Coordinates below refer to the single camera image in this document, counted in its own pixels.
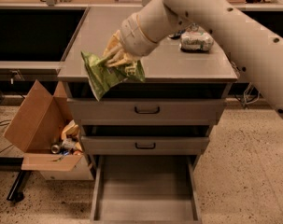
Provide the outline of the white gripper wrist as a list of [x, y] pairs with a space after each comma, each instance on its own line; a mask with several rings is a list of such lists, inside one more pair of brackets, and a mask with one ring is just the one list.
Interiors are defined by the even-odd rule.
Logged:
[[106, 67], [114, 67], [123, 64], [137, 62], [139, 57], [148, 56], [157, 48], [156, 42], [150, 41], [142, 32], [138, 14], [133, 13], [124, 20], [120, 30], [110, 37], [103, 53]]

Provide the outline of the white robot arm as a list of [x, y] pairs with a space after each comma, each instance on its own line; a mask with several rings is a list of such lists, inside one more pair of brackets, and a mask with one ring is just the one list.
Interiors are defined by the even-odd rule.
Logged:
[[191, 23], [208, 31], [283, 118], [283, 38], [226, 0], [151, 0], [124, 20], [104, 56], [109, 66], [136, 61]]

